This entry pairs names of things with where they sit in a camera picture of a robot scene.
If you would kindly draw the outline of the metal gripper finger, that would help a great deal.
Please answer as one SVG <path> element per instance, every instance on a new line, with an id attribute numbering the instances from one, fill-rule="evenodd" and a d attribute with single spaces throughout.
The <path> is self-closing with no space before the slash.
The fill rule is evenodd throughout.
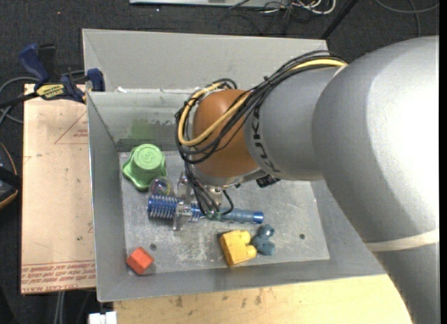
<path id="1" fill-rule="evenodd" d="M 191 202 L 193 200 L 192 187 L 184 171 L 181 172 L 177 181 L 177 197 L 184 202 Z"/>
<path id="2" fill-rule="evenodd" d="M 173 215 L 173 230 L 179 231 L 184 224 L 191 220 L 192 215 L 190 205 L 178 204 Z"/>

